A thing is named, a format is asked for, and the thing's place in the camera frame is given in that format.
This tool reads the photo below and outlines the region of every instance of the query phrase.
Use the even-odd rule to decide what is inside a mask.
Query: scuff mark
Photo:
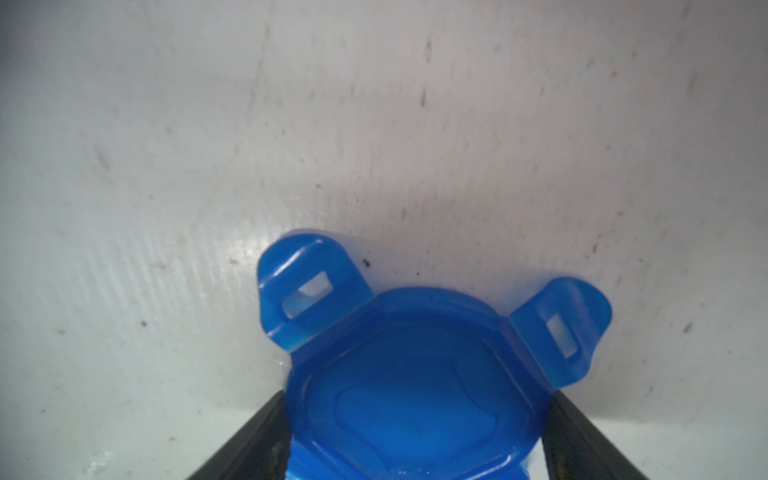
[[[690,15],[690,8],[692,6],[694,6],[694,0],[685,0],[685,5],[683,5],[683,11],[680,13],[681,21],[688,18],[688,15]]]
[[[432,40],[427,40],[427,45],[424,47],[424,60],[427,63],[432,61]]]
[[[699,72],[698,71],[692,71],[690,73],[690,77],[688,78],[688,84],[685,86],[685,94],[689,97],[694,94],[694,90],[696,89],[696,80],[699,78]]]
[[[96,161],[101,165],[101,168],[107,172],[111,172],[112,164],[109,162],[109,159],[107,159],[107,154],[96,145],[94,145],[94,153],[96,154]]]
[[[264,35],[261,41],[261,50],[259,52],[259,59],[256,61],[256,73],[253,75],[253,81],[251,82],[250,92],[248,94],[248,111],[252,112],[256,106],[256,96],[259,90],[259,84],[261,83],[261,76],[264,71],[264,54],[266,54],[266,47],[270,43],[271,36],[271,21],[272,14],[275,12],[275,5],[277,0],[272,0],[269,10],[266,14],[266,22],[264,23]]]

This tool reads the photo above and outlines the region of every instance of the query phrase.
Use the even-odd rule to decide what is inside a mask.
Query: blue plastic cap
[[[262,324],[291,352],[287,478],[527,478],[553,392],[587,372],[605,297],[551,281],[510,316],[450,290],[376,297],[323,235],[284,238],[259,263]]]

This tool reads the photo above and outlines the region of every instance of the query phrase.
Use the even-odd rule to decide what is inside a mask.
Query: rectangular slot
[[[328,280],[328,274],[320,272],[283,300],[283,310],[289,319],[294,319],[332,291],[333,285]]]
[[[550,335],[552,335],[554,342],[558,344],[560,351],[563,353],[563,356],[566,359],[571,358],[576,354],[576,352],[578,352],[576,340],[574,339],[573,335],[571,335],[571,331],[568,329],[568,326],[565,325],[563,317],[560,316],[560,313],[554,314],[552,318],[547,320],[547,329],[549,330]]]

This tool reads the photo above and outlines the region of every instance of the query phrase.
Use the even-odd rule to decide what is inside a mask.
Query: white surface
[[[418,259],[380,288],[584,277],[568,395],[651,478],[763,477],[768,3],[13,3],[8,478],[190,474],[282,385],[254,267],[297,227]]]

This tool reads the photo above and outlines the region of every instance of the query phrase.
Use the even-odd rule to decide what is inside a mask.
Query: blue plastic lid
[[[463,293],[374,296],[344,249],[285,237],[258,267],[261,321],[290,352],[287,478],[527,478],[552,394],[611,320],[594,287],[552,280],[508,316]]]

